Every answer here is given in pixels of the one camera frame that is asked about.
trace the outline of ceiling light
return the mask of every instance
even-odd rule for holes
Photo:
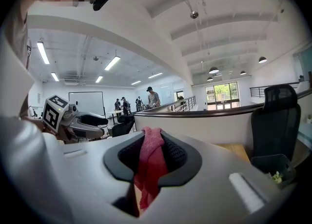
[[[266,62],[267,59],[265,57],[260,57],[259,58],[259,63],[263,63],[263,62]]]
[[[55,81],[59,81],[58,77],[56,76],[56,74],[54,72],[52,72],[51,75]]]
[[[211,67],[211,69],[209,70],[209,74],[213,74],[213,73],[217,73],[219,70],[217,67]]]
[[[135,85],[135,84],[137,84],[137,83],[139,83],[139,82],[141,82],[141,81],[134,82],[134,83],[132,83],[131,85]]]
[[[103,76],[99,76],[99,77],[97,78],[97,80],[96,80],[96,83],[98,83],[99,81],[101,81],[102,78],[103,78]]]
[[[153,78],[153,77],[159,76],[159,75],[161,75],[161,74],[162,74],[162,73],[158,73],[158,74],[156,74],[156,75],[150,76],[149,78]]]
[[[45,53],[43,42],[37,42],[38,49],[45,64],[50,64],[47,54]]]
[[[119,61],[120,57],[115,56],[114,59],[106,66],[105,70],[110,70],[115,63]]]

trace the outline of white ceiling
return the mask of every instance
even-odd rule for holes
[[[171,44],[180,51],[181,62],[187,63],[193,76],[208,74],[212,66],[217,66],[222,76],[227,74],[227,79],[240,77],[241,70],[247,72],[246,76],[250,75],[252,65],[259,65],[257,60],[264,46],[274,48],[272,35],[285,18],[290,18],[290,11],[294,8],[292,0],[188,0],[192,10],[199,13],[194,20],[190,17],[187,0],[124,1],[132,5],[132,9],[140,8],[146,12],[148,19],[153,20],[155,30],[164,38],[168,36]],[[169,74],[144,57],[95,38],[44,29],[31,29],[29,35],[34,47],[43,38],[47,48],[50,66],[43,64],[35,48],[31,61],[31,69],[43,79],[51,80],[50,72],[56,72],[61,79],[79,78],[93,83],[103,75],[101,84],[129,86],[138,80],[147,82],[151,74]],[[286,36],[282,34],[278,39],[283,42]],[[104,68],[115,56],[116,49],[121,61],[106,72]],[[278,56],[277,51],[272,53],[274,55],[267,57],[269,61]]]
[[[124,48],[86,35],[48,29],[29,29],[32,43],[30,72],[41,80],[58,78],[86,81],[94,84],[103,76],[100,85],[131,86],[136,81],[147,82],[148,77],[159,72],[169,75],[165,69]],[[50,64],[44,64],[37,42],[43,41]],[[109,70],[107,64],[117,56],[121,59]]]

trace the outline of red cloth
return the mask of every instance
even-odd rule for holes
[[[161,147],[164,140],[160,128],[144,127],[145,138],[135,175],[135,185],[141,190],[140,208],[146,209],[158,194],[158,179],[168,174],[167,165]]]

